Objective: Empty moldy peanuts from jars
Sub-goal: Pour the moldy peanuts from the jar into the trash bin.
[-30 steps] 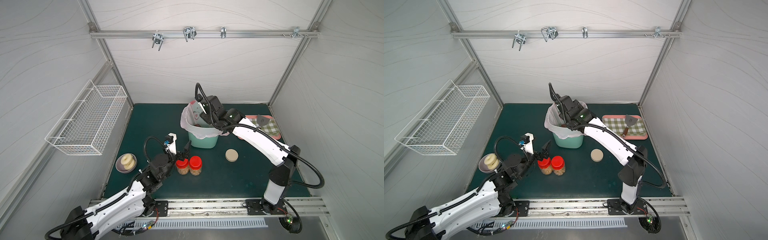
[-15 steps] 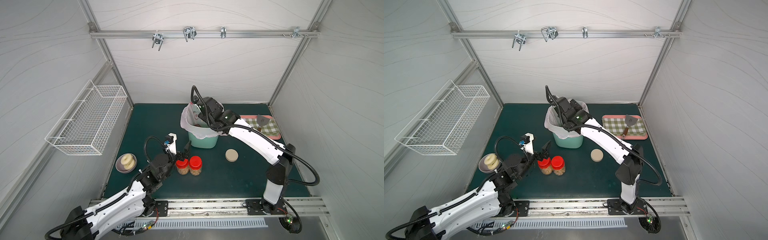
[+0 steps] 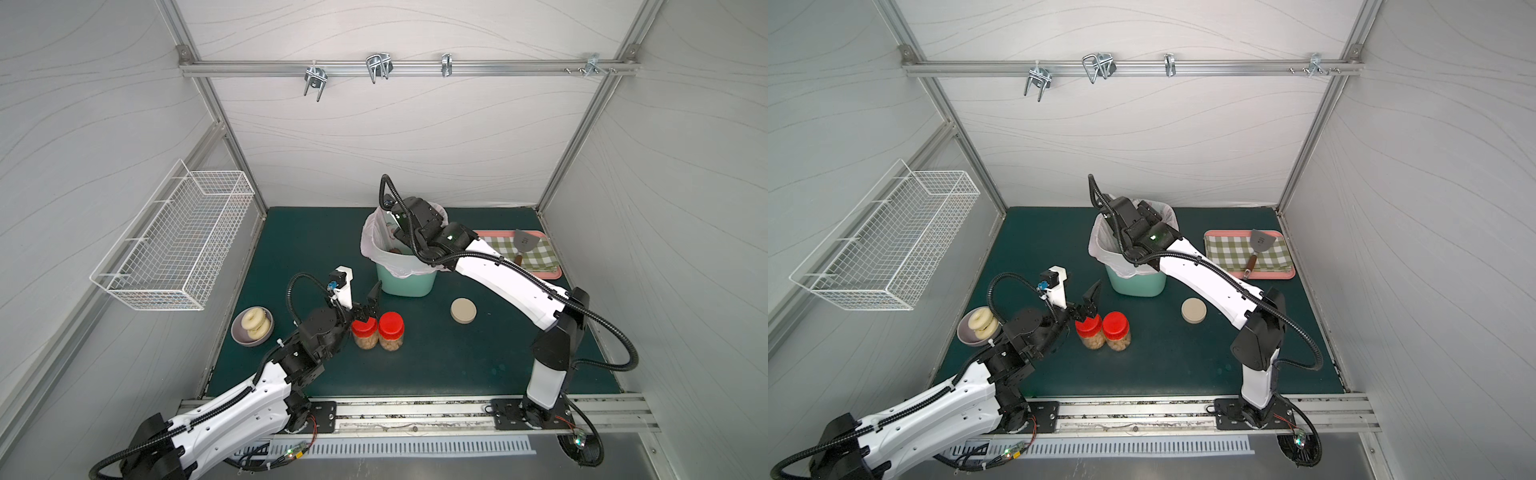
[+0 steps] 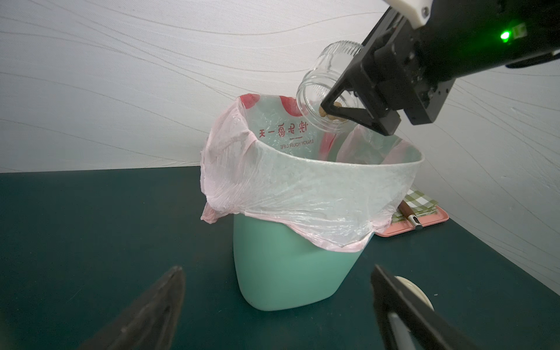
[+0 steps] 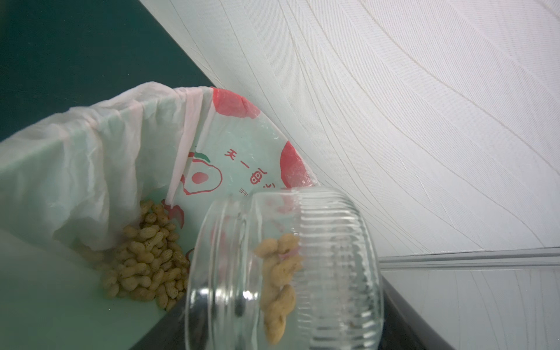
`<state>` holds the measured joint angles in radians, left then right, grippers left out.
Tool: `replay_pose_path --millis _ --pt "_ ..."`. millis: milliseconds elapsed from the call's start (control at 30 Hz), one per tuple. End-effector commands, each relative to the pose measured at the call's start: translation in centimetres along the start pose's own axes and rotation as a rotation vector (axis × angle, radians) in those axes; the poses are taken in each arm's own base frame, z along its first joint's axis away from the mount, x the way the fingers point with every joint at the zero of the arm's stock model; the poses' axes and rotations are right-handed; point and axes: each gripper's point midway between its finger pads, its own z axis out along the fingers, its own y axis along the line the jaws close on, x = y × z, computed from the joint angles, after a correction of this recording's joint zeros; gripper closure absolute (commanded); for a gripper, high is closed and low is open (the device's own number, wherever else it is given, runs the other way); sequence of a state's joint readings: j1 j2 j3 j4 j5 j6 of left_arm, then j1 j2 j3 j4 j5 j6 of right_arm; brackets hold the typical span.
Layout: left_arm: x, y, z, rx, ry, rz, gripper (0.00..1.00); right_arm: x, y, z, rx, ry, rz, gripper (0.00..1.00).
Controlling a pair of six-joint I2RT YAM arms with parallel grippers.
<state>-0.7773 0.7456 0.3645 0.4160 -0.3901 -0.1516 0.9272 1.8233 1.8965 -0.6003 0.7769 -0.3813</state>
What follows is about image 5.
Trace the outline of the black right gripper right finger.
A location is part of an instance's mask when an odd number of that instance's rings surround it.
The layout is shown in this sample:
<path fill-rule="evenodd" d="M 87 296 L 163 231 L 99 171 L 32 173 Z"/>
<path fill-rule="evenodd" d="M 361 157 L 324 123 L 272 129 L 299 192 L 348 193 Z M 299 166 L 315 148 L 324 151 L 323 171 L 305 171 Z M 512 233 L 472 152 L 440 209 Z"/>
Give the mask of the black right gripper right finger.
<path fill-rule="evenodd" d="M 382 284 L 384 329 L 380 349 L 454 349 L 386 279 Z"/>

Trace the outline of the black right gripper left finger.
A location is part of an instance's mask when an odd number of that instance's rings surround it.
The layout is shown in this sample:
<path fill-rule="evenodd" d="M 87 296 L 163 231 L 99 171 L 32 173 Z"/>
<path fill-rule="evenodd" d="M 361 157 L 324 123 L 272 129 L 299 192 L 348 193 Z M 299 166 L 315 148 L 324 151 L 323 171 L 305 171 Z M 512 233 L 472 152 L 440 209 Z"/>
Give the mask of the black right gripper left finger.
<path fill-rule="evenodd" d="M 185 305 L 184 301 L 179 301 L 131 350 L 186 350 Z"/>

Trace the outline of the glass peanut jar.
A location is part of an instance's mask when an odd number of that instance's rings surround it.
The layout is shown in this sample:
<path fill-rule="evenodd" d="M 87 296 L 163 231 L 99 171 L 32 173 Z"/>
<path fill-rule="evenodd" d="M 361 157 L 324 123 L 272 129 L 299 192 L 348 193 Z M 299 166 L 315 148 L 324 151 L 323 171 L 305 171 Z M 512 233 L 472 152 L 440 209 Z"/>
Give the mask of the glass peanut jar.
<path fill-rule="evenodd" d="M 325 187 L 215 201 L 191 258 L 189 349 L 377 349 L 384 302 L 357 206 Z"/>

